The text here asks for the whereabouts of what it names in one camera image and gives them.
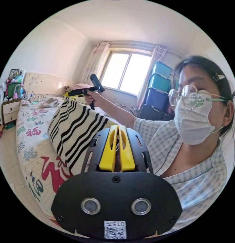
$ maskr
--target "window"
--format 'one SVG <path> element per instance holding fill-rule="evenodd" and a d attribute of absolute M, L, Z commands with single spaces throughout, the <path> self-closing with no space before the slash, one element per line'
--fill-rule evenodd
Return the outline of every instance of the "window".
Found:
<path fill-rule="evenodd" d="M 147 75 L 151 56 L 132 52 L 111 52 L 101 83 L 105 87 L 138 95 Z"/>

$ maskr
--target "screw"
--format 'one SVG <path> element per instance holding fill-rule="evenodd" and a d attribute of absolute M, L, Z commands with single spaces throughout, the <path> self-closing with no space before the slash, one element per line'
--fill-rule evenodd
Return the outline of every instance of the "screw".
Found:
<path fill-rule="evenodd" d="M 176 221 L 176 217 L 171 217 L 169 223 L 173 224 Z"/>
<path fill-rule="evenodd" d="M 63 216 L 57 216 L 57 219 L 60 221 L 60 222 L 63 222 L 64 221 L 64 217 Z"/>
<path fill-rule="evenodd" d="M 113 181 L 114 183 L 119 183 L 119 182 L 121 181 L 121 179 L 120 179 L 119 176 L 114 176 L 114 177 L 112 178 L 112 181 Z"/>

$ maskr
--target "woman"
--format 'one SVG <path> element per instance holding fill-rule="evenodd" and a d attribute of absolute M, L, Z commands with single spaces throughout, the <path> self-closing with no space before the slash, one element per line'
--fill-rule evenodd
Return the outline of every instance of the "woman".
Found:
<path fill-rule="evenodd" d="M 216 200 L 226 183 L 227 171 L 220 137 L 232 126 L 233 98 L 227 78 L 212 61 L 191 56 L 173 71 L 169 93 L 175 118 L 169 122 L 134 117 L 100 94 L 88 92 L 94 101 L 122 125 L 140 133 L 150 153 L 154 173 L 176 190 L 182 215 L 171 229 L 179 230 L 200 217 Z"/>

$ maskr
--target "pink curtain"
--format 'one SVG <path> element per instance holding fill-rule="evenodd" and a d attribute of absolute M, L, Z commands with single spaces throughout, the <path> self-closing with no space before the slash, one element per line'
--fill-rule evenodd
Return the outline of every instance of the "pink curtain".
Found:
<path fill-rule="evenodd" d="M 89 76 L 93 73 L 96 75 L 98 74 L 102 62 L 104 61 L 104 58 L 109 50 L 109 47 L 109 42 L 101 42 L 96 46 L 81 80 L 82 84 L 93 85 L 89 79 Z"/>
<path fill-rule="evenodd" d="M 145 94 L 146 94 L 146 91 L 147 91 L 147 88 L 148 88 L 148 82 L 149 82 L 149 79 L 151 78 L 151 74 L 152 74 L 154 64 L 156 62 L 159 62 L 165 56 L 166 52 L 167 52 L 167 48 L 163 47 L 163 46 L 156 46 L 153 49 L 149 70 L 148 70 L 146 78 L 143 82 L 142 88 L 140 89 L 140 92 L 137 96 L 137 108 L 138 109 L 141 108 L 141 105 L 144 101 L 144 97 L 145 97 Z"/>

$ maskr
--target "bedside table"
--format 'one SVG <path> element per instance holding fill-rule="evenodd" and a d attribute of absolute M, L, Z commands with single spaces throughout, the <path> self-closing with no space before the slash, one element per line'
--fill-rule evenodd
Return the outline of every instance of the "bedside table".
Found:
<path fill-rule="evenodd" d="M 21 99 L 13 99 L 2 103 L 3 124 L 16 121 Z"/>

